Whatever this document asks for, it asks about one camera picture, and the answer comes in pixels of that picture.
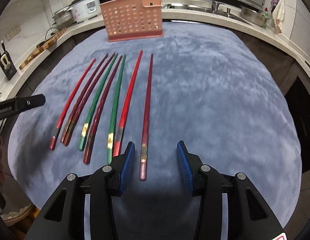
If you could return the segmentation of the hanging purple cloth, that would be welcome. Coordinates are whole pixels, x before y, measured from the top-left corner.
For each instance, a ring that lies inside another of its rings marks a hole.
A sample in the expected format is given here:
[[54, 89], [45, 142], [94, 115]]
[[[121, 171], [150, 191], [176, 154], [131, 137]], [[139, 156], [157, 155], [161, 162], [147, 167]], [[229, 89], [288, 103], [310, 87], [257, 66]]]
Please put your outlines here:
[[271, 0], [271, 12], [273, 12], [280, 0]]

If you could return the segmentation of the blue fleece mat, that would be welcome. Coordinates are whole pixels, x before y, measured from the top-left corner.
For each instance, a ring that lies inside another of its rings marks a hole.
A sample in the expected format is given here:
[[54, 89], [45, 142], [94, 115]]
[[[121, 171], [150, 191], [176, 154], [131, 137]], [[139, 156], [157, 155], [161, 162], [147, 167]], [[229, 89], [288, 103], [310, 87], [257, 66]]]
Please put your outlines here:
[[152, 77], [147, 179], [135, 159], [128, 188], [113, 200], [120, 239], [192, 239], [200, 200], [185, 188], [176, 146], [223, 174], [245, 173], [282, 226], [294, 213], [301, 188], [301, 146], [288, 104], [270, 72], [230, 30], [203, 24], [164, 24], [164, 36], [109, 42], [100, 30], [75, 46], [35, 90], [46, 103], [19, 115], [10, 135], [12, 176], [43, 207], [69, 174], [94, 173], [106, 163], [114, 91], [106, 99], [89, 165], [79, 138], [86, 104], [69, 145], [49, 148], [58, 117], [88, 65], [105, 54], [126, 55], [119, 103], [136, 62], [123, 146], [140, 153], [147, 78]]

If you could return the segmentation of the steel steamer pot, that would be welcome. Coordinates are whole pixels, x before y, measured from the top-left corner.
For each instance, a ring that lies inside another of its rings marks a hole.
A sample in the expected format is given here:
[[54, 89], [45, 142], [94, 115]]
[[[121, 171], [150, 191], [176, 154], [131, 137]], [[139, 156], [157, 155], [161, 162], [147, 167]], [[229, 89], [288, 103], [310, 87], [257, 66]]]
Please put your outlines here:
[[70, 6], [63, 7], [53, 14], [52, 26], [58, 29], [68, 28], [75, 23]]

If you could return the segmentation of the white rice cooker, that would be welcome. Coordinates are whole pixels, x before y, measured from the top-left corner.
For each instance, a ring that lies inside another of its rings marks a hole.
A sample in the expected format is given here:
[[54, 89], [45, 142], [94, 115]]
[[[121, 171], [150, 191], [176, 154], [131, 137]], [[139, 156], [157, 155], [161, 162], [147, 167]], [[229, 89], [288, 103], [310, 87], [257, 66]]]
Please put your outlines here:
[[102, 11], [99, 0], [74, 0], [70, 10], [75, 22], [80, 23], [99, 16]]

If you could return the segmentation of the green chopstick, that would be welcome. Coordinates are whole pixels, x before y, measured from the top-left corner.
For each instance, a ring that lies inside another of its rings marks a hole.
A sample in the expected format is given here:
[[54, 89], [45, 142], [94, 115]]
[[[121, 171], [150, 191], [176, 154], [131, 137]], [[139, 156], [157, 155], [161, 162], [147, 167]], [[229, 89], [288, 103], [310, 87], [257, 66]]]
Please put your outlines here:
[[112, 161], [112, 150], [114, 148], [114, 137], [116, 133], [118, 102], [119, 102], [119, 97], [120, 97], [120, 90], [121, 90], [121, 83], [122, 83], [122, 76], [123, 76], [125, 61], [126, 61], [126, 54], [124, 54], [122, 57], [121, 68], [120, 68], [120, 72], [119, 72], [116, 87], [115, 87], [114, 100], [113, 100], [111, 116], [110, 116], [110, 125], [109, 125], [109, 131], [108, 131], [108, 139], [107, 139], [107, 164], [108, 165]]
[[105, 85], [105, 82], [108, 78], [108, 75], [115, 63], [115, 60], [118, 56], [118, 53], [115, 53], [114, 57], [112, 58], [112, 61], [110, 63], [110, 66], [108, 67], [105, 75], [102, 77], [102, 80], [99, 84], [99, 87], [97, 89], [97, 92], [94, 96], [94, 99], [93, 99], [93, 102], [91, 104], [91, 107], [89, 109], [89, 112], [88, 112], [88, 115], [85, 119], [85, 123], [83, 125], [83, 128], [82, 128], [82, 132], [81, 132], [81, 136], [80, 136], [80, 140], [79, 140], [79, 145], [78, 145], [78, 148], [80, 151], [83, 151], [84, 150], [84, 147], [85, 147], [85, 143], [86, 143], [86, 138], [87, 138], [87, 135], [88, 135], [88, 131], [89, 131], [89, 128], [90, 128], [90, 125], [91, 125], [91, 122], [92, 122], [92, 119], [94, 117], [94, 112], [95, 112], [95, 109], [96, 109], [96, 106], [97, 106], [97, 103], [98, 103], [98, 100], [99, 100], [99, 97], [101, 96], [101, 92], [103, 90], [103, 87]]

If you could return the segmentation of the stainless steel basin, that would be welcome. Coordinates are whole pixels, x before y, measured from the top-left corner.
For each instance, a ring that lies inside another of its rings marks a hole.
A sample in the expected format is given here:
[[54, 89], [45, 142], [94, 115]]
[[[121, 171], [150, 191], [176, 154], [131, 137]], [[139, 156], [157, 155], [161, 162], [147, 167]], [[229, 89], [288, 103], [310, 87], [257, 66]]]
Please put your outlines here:
[[266, 25], [268, 21], [267, 17], [244, 6], [241, 6], [241, 16], [245, 20], [248, 20], [249, 22], [254, 23], [260, 27]]

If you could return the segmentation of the white wall socket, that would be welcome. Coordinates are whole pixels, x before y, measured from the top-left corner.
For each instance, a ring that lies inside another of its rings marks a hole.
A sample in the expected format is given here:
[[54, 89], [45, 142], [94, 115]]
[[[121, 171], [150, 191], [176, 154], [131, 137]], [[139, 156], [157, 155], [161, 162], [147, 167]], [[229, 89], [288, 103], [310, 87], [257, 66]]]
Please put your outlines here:
[[10, 29], [7, 33], [6, 33], [6, 39], [8, 41], [10, 41], [15, 35], [17, 35], [19, 32], [21, 31], [21, 27], [18, 25], [18, 26], [15, 26], [13, 27], [12, 29]]

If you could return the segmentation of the dark red chopstick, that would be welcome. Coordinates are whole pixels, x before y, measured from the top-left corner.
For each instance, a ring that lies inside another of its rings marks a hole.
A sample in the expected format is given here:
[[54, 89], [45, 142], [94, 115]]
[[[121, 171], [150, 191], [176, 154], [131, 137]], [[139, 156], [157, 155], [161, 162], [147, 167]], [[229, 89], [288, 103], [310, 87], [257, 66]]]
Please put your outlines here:
[[77, 109], [78, 109], [78, 107], [79, 107], [79, 105], [80, 105], [82, 99], [84, 98], [84, 95], [85, 95], [86, 91], [88, 90], [88, 88], [89, 88], [89, 86], [90, 86], [90, 83], [91, 83], [92, 80], [94, 79], [96, 73], [99, 71], [101, 65], [103, 64], [103, 62], [105, 61], [105, 59], [108, 57], [108, 55], [109, 55], [109, 54], [106, 53], [105, 56], [103, 57], [103, 59], [102, 59], [102, 60], [100, 61], [100, 63], [98, 64], [98, 66], [95, 68], [94, 72], [91, 74], [91, 76], [89, 77], [88, 81], [86, 82], [84, 88], [82, 89], [82, 91], [81, 91], [81, 93], [80, 93], [78, 99], [76, 100], [76, 103], [75, 103], [75, 105], [74, 105], [74, 107], [73, 107], [73, 109], [72, 109], [72, 111], [71, 111], [71, 114], [70, 114], [70, 116], [69, 116], [69, 118], [68, 118], [68, 120], [67, 120], [67, 122], [66, 122], [66, 125], [65, 125], [65, 127], [64, 127], [64, 130], [63, 130], [63, 133], [62, 133], [62, 136], [61, 136], [61, 139], [60, 139], [61, 142], [64, 142], [65, 137], [66, 137], [66, 132], [67, 132], [67, 130], [69, 129], [69, 126], [70, 126], [70, 124], [71, 124], [72, 118], [75, 116], [75, 113], [76, 113], [76, 111], [77, 111]]
[[95, 142], [95, 137], [96, 137], [99, 121], [100, 121], [100, 118], [101, 118], [101, 115], [102, 115], [103, 107], [104, 107], [105, 101], [107, 99], [107, 96], [108, 96], [108, 93], [109, 93], [112, 81], [113, 81], [113, 79], [115, 77], [115, 74], [117, 72], [117, 69], [118, 69], [121, 61], [122, 61], [122, 55], [118, 59], [116, 65], [115, 65], [115, 69], [112, 71], [112, 74], [109, 77], [109, 80], [107, 82], [105, 90], [104, 90], [104, 92], [102, 94], [101, 100], [99, 102], [99, 105], [98, 105], [98, 108], [97, 108], [97, 112], [96, 112], [95, 117], [94, 117], [94, 122], [92, 124], [91, 129], [90, 129], [90, 132], [89, 132], [89, 135], [88, 135], [88, 140], [86, 142], [86, 148], [85, 148], [84, 159], [83, 159], [85, 164], [89, 164], [90, 163], [91, 155], [92, 155], [92, 150], [93, 150], [94, 142]]
[[153, 70], [153, 54], [151, 54], [150, 56], [150, 63], [149, 63], [146, 98], [144, 105], [142, 139], [141, 139], [139, 178], [142, 181], [145, 181], [147, 178], [147, 154], [148, 154], [148, 137], [149, 137], [150, 96], [152, 87], [152, 70]]
[[71, 120], [71, 124], [69, 126], [69, 129], [66, 132], [66, 137], [64, 142], [62, 142], [65, 146], [67, 146], [71, 140], [71, 136], [73, 133], [73, 130], [75, 129], [75, 126], [79, 120], [79, 117], [92, 93], [92, 91], [94, 90], [95, 85], [97, 84], [97, 82], [99, 81], [100, 77], [102, 76], [103, 72], [105, 71], [105, 69], [107, 68], [107, 66], [109, 65], [109, 63], [112, 61], [112, 58], [114, 57], [115, 53], [113, 53], [110, 57], [110, 59], [106, 62], [106, 64], [103, 66], [103, 68], [98, 72], [98, 74], [95, 75], [94, 79], [92, 80], [92, 82], [90, 83], [90, 86], [88, 88], [88, 90], [86, 91], [84, 98], [82, 99], [76, 113], [75, 116], [72, 118]]

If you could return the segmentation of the pink plastic utensil holder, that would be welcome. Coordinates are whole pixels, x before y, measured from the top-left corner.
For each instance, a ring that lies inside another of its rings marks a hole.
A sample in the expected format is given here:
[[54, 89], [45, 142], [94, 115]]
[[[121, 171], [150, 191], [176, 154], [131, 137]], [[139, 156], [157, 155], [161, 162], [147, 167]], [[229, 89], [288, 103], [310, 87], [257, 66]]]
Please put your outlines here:
[[112, 0], [100, 5], [110, 42], [162, 37], [162, 0]]

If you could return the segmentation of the black knife block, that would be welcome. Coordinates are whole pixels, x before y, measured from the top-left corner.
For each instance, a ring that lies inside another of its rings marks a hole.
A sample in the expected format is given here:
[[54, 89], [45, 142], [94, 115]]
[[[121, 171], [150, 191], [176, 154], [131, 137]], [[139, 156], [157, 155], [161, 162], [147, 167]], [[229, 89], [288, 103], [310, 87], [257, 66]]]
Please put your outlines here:
[[6, 78], [10, 81], [17, 73], [16, 67], [10, 57], [9, 52], [6, 50], [4, 41], [1, 41], [3, 52], [0, 51], [0, 67], [5, 74]]

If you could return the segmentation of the stainless steel sink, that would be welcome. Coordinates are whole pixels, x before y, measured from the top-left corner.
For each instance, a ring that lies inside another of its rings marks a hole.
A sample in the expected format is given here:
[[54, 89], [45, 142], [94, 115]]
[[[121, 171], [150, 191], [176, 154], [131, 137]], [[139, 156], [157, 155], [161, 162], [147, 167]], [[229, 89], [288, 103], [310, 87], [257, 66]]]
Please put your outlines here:
[[226, 18], [230, 18], [233, 20], [240, 21], [242, 23], [247, 23], [242, 18], [239, 18], [238, 16], [231, 14], [230, 9], [227, 8], [227, 11], [213, 11], [210, 8], [199, 6], [199, 5], [190, 5], [190, 4], [182, 4], [182, 3], [167, 3], [162, 6], [163, 9], [180, 9], [180, 10], [189, 10], [189, 11], [199, 11], [199, 12], [205, 12], [209, 14], [215, 14], [220, 15]]

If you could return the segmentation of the hanging cream towel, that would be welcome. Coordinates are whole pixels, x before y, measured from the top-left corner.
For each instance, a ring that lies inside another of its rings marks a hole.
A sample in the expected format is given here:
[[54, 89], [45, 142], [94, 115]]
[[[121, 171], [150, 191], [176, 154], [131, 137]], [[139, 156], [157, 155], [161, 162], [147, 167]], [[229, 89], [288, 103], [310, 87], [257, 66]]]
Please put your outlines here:
[[285, 17], [285, 0], [279, 0], [278, 4], [275, 7], [275, 10], [272, 12], [272, 16], [275, 24], [275, 32], [282, 33]]

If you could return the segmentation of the green dish soap bottle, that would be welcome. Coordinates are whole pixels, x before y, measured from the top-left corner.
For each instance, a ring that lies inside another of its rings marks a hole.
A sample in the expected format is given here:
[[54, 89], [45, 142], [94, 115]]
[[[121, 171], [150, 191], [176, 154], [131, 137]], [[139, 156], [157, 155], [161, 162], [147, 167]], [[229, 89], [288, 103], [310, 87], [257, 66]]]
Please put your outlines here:
[[264, 24], [263, 24], [263, 28], [266, 29], [267, 27], [267, 22], [269, 20], [269, 10], [267, 7], [264, 8], [264, 10], [262, 11], [262, 16], [265, 18], [264, 19]]

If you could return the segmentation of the checkered wooden cutting board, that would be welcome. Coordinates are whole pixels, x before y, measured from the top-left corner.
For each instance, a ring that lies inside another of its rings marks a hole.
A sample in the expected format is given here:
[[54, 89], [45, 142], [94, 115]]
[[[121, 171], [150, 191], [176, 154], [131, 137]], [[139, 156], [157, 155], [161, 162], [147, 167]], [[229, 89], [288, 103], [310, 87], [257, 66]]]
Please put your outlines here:
[[39, 46], [39, 48], [36, 48], [19, 66], [19, 69], [22, 70], [28, 63], [30, 63], [33, 59], [35, 59], [38, 55], [40, 55], [42, 52], [47, 50], [49, 47], [55, 44], [57, 40], [66, 32], [66, 28], [61, 29], [57, 33], [54, 34], [52, 38], [45, 41], [42, 46]]

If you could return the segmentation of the bright red chopstick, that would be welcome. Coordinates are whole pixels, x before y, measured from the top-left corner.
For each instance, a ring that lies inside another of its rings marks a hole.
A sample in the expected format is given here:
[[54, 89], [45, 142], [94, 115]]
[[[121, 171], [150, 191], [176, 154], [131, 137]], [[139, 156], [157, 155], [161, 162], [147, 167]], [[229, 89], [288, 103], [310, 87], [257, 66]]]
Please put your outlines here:
[[69, 107], [71, 105], [71, 102], [73, 101], [77, 91], [79, 90], [79, 87], [80, 85], [82, 84], [82, 81], [84, 80], [84, 78], [86, 77], [86, 75], [88, 74], [89, 70], [91, 69], [91, 67], [94, 65], [94, 62], [96, 61], [96, 58], [94, 58], [90, 64], [88, 65], [88, 67], [86, 68], [86, 70], [84, 71], [84, 73], [81, 75], [80, 79], [78, 80], [78, 82], [76, 83], [74, 89], [72, 90], [69, 98], [67, 99], [65, 105], [64, 105], [64, 108], [58, 118], [58, 121], [57, 121], [57, 124], [56, 124], [56, 127], [54, 129], [54, 132], [53, 132], [53, 135], [52, 135], [52, 139], [50, 141], [50, 145], [49, 145], [49, 148], [51, 151], [53, 151], [55, 149], [55, 146], [56, 146], [56, 142], [57, 142], [57, 139], [58, 139], [58, 136], [59, 136], [59, 133], [60, 133], [60, 129], [62, 127], [62, 124], [64, 122], [64, 119], [65, 119], [65, 116], [66, 116], [66, 113], [67, 111], [69, 110]]
[[130, 101], [131, 101], [131, 97], [133, 94], [133, 89], [134, 89], [134, 85], [136, 81], [137, 72], [139, 70], [142, 54], [143, 54], [143, 50], [139, 52], [139, 55], [138, 55], [138, 58], [137, 58], [137, 61], [136, 61], [136, 64], [133, 70], [133, 74], [131, 75], [130, 83], [127, 89], [127, 94], [125, 97], [120, 121], [118, 124], [118, 131], [117, 131], [117, 135], [116, 135], [115, 142], [114, 142], [114, 149], [112, 153], [113, 157], [116, 157], [121, 154], [122, 141], [123, 141], [123, 136], [124, 136], [124, 130], [125, 130], [126, 123], [127, 123]]

